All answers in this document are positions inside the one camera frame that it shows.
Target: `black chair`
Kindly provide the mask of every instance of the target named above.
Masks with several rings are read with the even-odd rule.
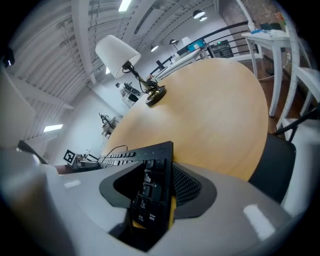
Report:
[[[295,166],[296,147],[291,142],[298,125],[310,118],[320,117],[320,103],[309,113],[273,134],[268,133],[260,162],[249,183],[270,198],[281,203],[284,199]],[[289,140],[277,137],[292,129]]]

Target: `ceiling light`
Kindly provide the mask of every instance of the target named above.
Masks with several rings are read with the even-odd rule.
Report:
[[[157,48],[159,47],[159,45],[156,45],[156,46],[151,46],[151,52],[154,52]]]
[[[43,132],[50,132],[50,131],[53,131],[53,130],[58,130],[58,129],[61,129],[63,126],[63,124],[57,124],[57,125],[49,125],[49,126],[46,126],[43,130]]]
[[[122,0],[122,3],[119,8],[119,12],[125,12],[128,9],[131,1],[132,0]]]
[[[194,18],[194,19],[198,19],[198,18],[200,18],[200,17],[203,16],[203,15],[205,15],[205,12],[202,11],[202,10],[195,10],[195,11],[193,12],[193,18]]]
[[[206,19],[207,19],[206,16],[202,16],[202,17],[200,18],[200,21],[203,22],[203,21],[205,21]]]

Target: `white table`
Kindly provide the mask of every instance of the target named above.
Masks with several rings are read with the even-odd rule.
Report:
[[[157,78],[158,76],[160,76],[165,70],[167,70],[168,67],[166,66],[164,69],[160,70],[154,77]]]
[[[210,46],[210,44],[209,44],[209,43],[206,43],[205,46],[201,49],[201,52],[202,52],[202,54],[203,54],[203,56],[204,56],[205,59],[208,59],[208,58],[209,58],[208,55],[207,55],[207,53],[206,53],[206,49],[208,49],[208,51],[212,54],[212,56],[213,56],[214,58],[216,57],[215,54],[214,54],[214,52],[213,52],[213,50],[212,50],[212,48],[211,48],[211,46]]]
[[[251,33],[243,33],[241,34],[245,37],[245,40],[248,44],[249,51],[252,59],[253,73],[256,78],[258,78],[257,72],[257,63],[255,59],[254,53],[254,44],[259,45],[261,47],[267,48],[272,51],[273,55],[273,65],[274,65],[274,86],[273,86],[273,94],[272,101],[269,110],[270,117],[273,117],[276,112],[276,108],[279,101],[279,95],[281,90],[282,83],[282,54],[281,48],[290,48],[290,38],[289,36],[279,36],[279,35],[270,35],[268,33],[259,32],[255,34]]]
[[[177,62],[173,63],[171,66],[169,66],[166,70],[156,75],[153,80],[162,80],[165,77],[169,76],[174,71],[184,67],[185,65],[188,65],[190,63],[193,63],[196,61],[197,57],[200,56],[201,59],[208,58],[208,56],[204,56],[202,49],[196,49],[195,51],[189,53],[188,55],[184,56],[183,58],[179,59]]]

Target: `ceiling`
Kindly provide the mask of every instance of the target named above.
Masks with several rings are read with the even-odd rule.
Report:
[[[127,11],[118,12],[121,2],[44,0],[12,37],[9,46],[15,64],[8,72],[21,86],[32,89],[32,94],[22,95],[35,110],[35,120],[21,139],[39,155],[56,137],[44,136],[44,127],[57,124],[63,112],[72,111],[72,100],[105,71],[95,53],[100,39],[114,35],[142,52],[165,39],[194,10],[216,6],[218,1],[132,0]]]

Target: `white chair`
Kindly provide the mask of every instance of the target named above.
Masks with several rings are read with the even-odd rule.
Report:
[[[308,87],[309,92],[301,110],[301,115],[304,115],[308,110],[313,99],[320,102],[320,72],[311,68],[311,63],[308,59],[302,43],[299,42],[296,29],[289,15],[281,10],[286,25],[289,30],[291,51],[292,51],[292,71],[291,81],[285,106],[277,129],[284,126],[287,127],[296,119],[285,118],[293,103],[297,90],[298,78]],[[310,68],[300,67],[300,49],[307,60]],[[292,131],[287,131],[285,137],[288,140],[291,137]],[[281,203],[281,206],[292,216],[303,213],[307,210],[312,195],[317,187],[320,178],[320,120],[308,119],[301,123],[294,134],[292,140],[296,148],[296,157],[294,168],[287,189],[286,195]]]
[[[276,128],[279,129],[283,126],[283,121],[289,113],[290,107],[294,101],[294,97],[297,91],[297,83],[298,78],[308,87],[309,92],[307,94],[306,100],[300,112],[300,115],[306,113],[308,110],[313,96],[315,99],[320,102],[320,72],[318,70],[312,69],[311,62],[308,58],[308,55],[305,51],[305,48],[302,42],[299,40],[297,31],[291,18],[286,13],[286,11],[282,11],[285,23],[287,25],[289,36],[290,36],[290,43],[291,43],[291,53],[292,53],[292,70],[291,70],[291,81],[289,92],[286,98],[286,102],[284,105],[284,109],[280,116],[280,119],[276,125]],[[300,49],[302,51],[303,56],[305,57],[309,68],[300,67]]]

